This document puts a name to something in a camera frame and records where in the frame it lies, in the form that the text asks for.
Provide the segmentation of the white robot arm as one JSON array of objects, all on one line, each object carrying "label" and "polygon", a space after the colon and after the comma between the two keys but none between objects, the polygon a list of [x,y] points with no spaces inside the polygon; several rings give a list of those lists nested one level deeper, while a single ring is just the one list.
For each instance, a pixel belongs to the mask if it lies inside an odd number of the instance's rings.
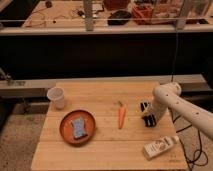
[{"label": "white robot arm", "polygon": [[213,113],[181,98],[177,82],[156,86],[152,94],[153,100],[142,114],[146,127],[155,127],[170,108],[213,141]]}]

